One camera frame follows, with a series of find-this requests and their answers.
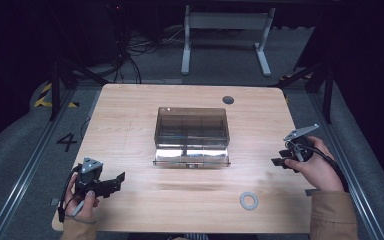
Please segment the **grey metal floor rail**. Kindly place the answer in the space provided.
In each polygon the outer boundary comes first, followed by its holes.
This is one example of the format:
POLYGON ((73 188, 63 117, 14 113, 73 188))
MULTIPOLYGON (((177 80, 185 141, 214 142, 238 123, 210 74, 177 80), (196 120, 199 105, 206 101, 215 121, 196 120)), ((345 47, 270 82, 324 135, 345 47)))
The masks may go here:
POLYGON ((50 120, 46 122, 38 143, 29 157, 19 178, 11 188, 11 192, 0 210, 0 240, 6 231, 13 215, 21 203, 49 145, 51 136, 55 131, 64 111, 75 94, 74 90, 67 90, 62 98, 53 100, 53 108, 50 120))
POLYGON ((325 133, 326 141, 331 144, 332 153, 343 171, 345 179, 348 182, 351 197, 357 208, 359 216, 365 226, 371 240, 384 240, 384 231, 382 230, 375 213, 368 201, 367 195, 361 187, 344 150, 334 132, 334 129, 327 123, 323 115, 322 103, 316 94, 308 95, 312 108, 315 111, 320 128, 325 133))

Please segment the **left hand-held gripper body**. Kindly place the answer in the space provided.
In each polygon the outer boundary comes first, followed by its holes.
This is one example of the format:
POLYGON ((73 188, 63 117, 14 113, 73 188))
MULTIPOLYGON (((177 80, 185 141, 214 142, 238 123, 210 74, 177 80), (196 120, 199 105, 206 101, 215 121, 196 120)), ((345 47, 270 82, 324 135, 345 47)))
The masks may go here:
POLYGON ((94 191, 97 197, 108 198, 112 193, 111 181, 100 181, 100 175, 103 170, 103 163, 85 157, 80 165, 77 179, 75 181, 75 193, 85 195, 89 191, 94 191))

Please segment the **white metal desk frame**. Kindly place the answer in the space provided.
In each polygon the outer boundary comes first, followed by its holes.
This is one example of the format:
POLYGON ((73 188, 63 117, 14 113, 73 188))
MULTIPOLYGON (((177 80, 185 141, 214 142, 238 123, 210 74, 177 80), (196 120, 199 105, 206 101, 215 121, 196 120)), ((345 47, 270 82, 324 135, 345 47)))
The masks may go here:
POLYGON ((271 70, 264 52, 267 38, 274 20, 276 9, 270 8, 265 13, 216 13, 195 12, 187 5, 184 15, 184 48, 181 64, 181 74, 188 75, 190 69, 192 29, 232 29, 260 30, 261 40, 254 44, 260 68, 264 76, 270 76, 271 70))

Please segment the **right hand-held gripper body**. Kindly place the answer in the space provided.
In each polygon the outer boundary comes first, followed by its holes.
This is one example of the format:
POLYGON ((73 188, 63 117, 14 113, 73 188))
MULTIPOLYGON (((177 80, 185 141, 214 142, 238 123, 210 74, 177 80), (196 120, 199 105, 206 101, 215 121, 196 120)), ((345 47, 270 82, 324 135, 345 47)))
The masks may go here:
POLYGON ((284 137, 285 150, 292 151, 290 159, 305 162, 313 155, 314 144, 308 139, 307 134, 319 128, 318 124, 292 130, 284 137))

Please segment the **person's left hand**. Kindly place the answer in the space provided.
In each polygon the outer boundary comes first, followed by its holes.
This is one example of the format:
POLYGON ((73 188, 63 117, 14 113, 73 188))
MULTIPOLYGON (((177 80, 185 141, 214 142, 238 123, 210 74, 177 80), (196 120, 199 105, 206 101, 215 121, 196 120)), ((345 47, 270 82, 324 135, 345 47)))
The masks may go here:
POLYGON ((99 200, 95 197, 93 191, 89 191, 85 197, 74 196, 72 189, 77 175, 73 174, 65 193, 65 215, 74 217, 76 220, 85 222, 94 222, 93 209, 99 205, 99 200))

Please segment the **black metal stand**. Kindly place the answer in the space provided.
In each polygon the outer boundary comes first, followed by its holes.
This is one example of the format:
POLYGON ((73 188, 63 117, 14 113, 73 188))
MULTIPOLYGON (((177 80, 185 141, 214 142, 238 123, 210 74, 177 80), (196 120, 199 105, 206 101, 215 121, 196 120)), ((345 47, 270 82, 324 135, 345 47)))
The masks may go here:
POLYGON ((318 63, 314 66, 305 68, 291 76, 286 76, 283 80, 274 84, 276 88, 284 88, 299 79, 310 75, 309 82, 305 86, 307 93, 316 93, 321 86, 324 86, 322 114, 325 121, 331 124, 331 103, 333 94, 333 71, 330 65, 318 63))
POLYGON ((57 118, 61 109, 60 83, 63 83, 65 88, 68 90, 75 90, 78 85, 77 77, 75 77, 73 71, 80 72, 88 79, 93 80, 101 86, 108 84, 107 80, 88 70, 84 66, 67 59, 57 59, 54 62, 51 72, 52 112, 50 121, 57 118))

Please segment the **clear smoky plastic storage box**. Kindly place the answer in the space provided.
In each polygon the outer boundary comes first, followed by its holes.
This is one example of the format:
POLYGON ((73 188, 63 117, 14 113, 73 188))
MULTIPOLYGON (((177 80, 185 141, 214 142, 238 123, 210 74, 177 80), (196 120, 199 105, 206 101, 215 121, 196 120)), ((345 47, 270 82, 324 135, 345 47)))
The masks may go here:
POLYGON ((170 168, 229 167, 230 143, 224 108, 160 107, 153 164, 170 168))

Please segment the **person's right hand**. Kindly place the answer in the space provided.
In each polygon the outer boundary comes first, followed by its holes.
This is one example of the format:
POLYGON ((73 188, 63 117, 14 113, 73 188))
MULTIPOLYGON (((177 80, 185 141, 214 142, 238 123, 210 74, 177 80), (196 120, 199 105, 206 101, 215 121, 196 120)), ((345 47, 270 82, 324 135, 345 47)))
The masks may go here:
POLYGON ((306 162, 286 159, 285 164, 299 171, 312 186, 320 191, 344 191, 340 177, 335 170, 316 153, 306 162))

